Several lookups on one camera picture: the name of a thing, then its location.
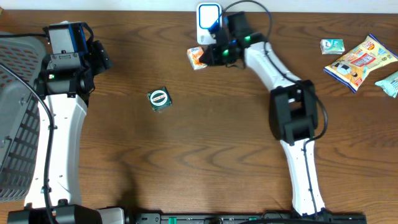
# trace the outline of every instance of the plastic crate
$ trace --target plastic crate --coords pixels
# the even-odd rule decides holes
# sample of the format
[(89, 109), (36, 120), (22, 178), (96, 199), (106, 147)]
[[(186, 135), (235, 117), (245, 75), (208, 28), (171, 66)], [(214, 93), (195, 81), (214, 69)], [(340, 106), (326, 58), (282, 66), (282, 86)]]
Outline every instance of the plastic crate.
[[(31, 85), (44, 56), (43, 44), (33, 37), (0, 39), (0, 62)], [(24, 200), (29, 191), (39, 119), (37, 100), (31, 92), (0, 68), (0, 202)]]

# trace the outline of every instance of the light blue packet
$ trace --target light blue packet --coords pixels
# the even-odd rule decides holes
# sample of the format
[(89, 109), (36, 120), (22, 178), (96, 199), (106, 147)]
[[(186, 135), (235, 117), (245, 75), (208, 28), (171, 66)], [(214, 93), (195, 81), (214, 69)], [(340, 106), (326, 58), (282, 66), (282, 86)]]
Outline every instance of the light blue packet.
[(389, 96), (395, 98), (398, 94), (398, 72), (395, 72), (389, 77), (376, 82), (375, 85), (381, 87)]

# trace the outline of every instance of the wood grain surface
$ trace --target wood grain surface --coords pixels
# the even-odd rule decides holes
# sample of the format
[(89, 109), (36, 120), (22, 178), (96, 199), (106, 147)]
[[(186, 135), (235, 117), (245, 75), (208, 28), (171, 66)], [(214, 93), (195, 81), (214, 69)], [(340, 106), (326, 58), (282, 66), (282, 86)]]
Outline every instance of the wood grain surface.
[[(329, 114), (318, 140), (320, 190), (332, 212), (363, 212), (369, 224), (397, 223), (398, 101), (370, 74), (356, 94), (323, 73), (338, 55), (321, 55), (323, 38), (347, 50), (373, 33), (398, 51), (396, 15), (272, 13), (271, 43), (281, 61), (311, 79)], [(289, 210), (292, 187), (285, 154), (269, 130), (269, 93), (251, 70), (193, 71), (194, 12), (4, 11), (0, 30), (40, 32), (60, 21), (85, 21), (114, 68), (95, 77), (81, 134), (83, 205), (165, 213), (262, 213)], [(250, 13), (265, 32), (264, 13)], [(152, 111), (146, 93), (166, 86), (173, 106)], [(23, 202), (0, 205), (0, 222)]]

